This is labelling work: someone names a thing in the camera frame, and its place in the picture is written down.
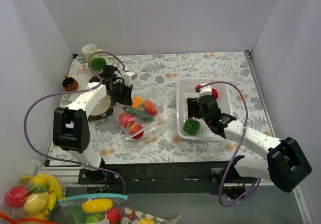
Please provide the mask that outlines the green fake pepper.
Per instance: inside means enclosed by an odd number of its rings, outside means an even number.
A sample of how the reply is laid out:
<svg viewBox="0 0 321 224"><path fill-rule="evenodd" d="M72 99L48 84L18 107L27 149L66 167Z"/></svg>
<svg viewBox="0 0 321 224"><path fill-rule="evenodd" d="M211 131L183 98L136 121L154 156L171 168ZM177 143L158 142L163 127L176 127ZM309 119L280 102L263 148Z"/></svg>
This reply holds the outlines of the green fake pepper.
<svg viewBox="0 0 321 224"><path fill-rule="evenodd" d="M201 127L201 124L196 119L187 119L184 123L183 130L189 135L196 135Z"/></svg>

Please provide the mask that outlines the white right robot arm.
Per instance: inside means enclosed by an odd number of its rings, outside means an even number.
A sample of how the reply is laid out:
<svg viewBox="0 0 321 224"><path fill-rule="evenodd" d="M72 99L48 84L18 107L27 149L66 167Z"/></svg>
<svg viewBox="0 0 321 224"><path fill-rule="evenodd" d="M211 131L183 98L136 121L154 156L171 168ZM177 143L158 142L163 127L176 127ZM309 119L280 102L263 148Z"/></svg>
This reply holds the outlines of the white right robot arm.
<svg viewBox="0 0 321 224"><path fill-rule="evenodd" d="M288 137L279 139L244 127L235 117L221 112L213 96L188 98L188 116L202 119L208 128L224 139L237 142L258 154L260 160L236 156L224 171L221 180L241 181L244 177L271 181L284 192L291 192L312 168L298 142Z"/></svg>

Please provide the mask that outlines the polka dot zip bag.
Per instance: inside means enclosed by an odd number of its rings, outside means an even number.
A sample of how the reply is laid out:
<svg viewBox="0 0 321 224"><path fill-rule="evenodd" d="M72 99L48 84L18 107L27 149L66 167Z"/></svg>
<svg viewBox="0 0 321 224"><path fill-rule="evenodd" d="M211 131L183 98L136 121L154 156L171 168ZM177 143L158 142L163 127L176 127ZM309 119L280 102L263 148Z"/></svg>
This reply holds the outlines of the polka dot zip bag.
<svg viewBox="0 0 321 224"><path fill-rule="evenodd" d="M134 94L132 105L117 104L114 116L127 141L148 142L161 135L170 125L143 93Z"/></svg>

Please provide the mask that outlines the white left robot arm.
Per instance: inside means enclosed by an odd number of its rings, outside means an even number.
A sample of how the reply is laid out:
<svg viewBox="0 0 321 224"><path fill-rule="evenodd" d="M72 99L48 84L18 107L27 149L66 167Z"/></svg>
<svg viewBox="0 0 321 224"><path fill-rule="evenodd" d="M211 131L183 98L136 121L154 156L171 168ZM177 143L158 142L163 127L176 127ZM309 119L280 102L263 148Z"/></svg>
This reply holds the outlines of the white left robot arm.
<svg viewBox="0 0 321 224"><path fill-rule="evenodd" d="M89 177L97 184L106 180L107 172L101 168L102 159L90 144L88 117L107 96L122 105L132 105L131 82L137 74L127 71L117 76L117 72L115 66L104 66L100 75L89 80L85 92L65 108L58 107L54 111L54 145L72 154L82 168L90 170Z"/></svg>

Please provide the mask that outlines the red fake tomato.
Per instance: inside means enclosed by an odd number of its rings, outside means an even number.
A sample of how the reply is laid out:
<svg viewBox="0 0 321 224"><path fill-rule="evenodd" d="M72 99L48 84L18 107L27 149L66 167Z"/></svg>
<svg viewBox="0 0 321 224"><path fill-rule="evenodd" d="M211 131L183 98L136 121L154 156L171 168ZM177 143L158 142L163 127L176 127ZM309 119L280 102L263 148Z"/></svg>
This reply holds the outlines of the red fake tomato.
<svg viewBox="0 0 321 224"><path fill-rule="evenodd" d="M217 92L216 89L213 89L213 88L212 88L212 94L213 94L213 96L214 96L214 99L217 100L218 97L219 97L219 94L218 94L218 92Z"/></svg>

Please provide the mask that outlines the white plastic basket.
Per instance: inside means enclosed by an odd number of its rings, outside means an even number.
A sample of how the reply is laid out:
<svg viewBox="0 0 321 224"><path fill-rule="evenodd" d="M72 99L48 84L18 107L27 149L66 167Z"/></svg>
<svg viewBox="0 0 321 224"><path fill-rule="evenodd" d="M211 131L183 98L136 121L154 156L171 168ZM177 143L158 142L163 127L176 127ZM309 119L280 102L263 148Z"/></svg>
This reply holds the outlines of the white plastic basket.
<svg viewBox="0 0 321 224"><path fill-rule="evenodd" d="M178 80L177 130L181 138L193 141L224 139L224 128L235 120L232 114L229 85L223 80Z"/></svg>

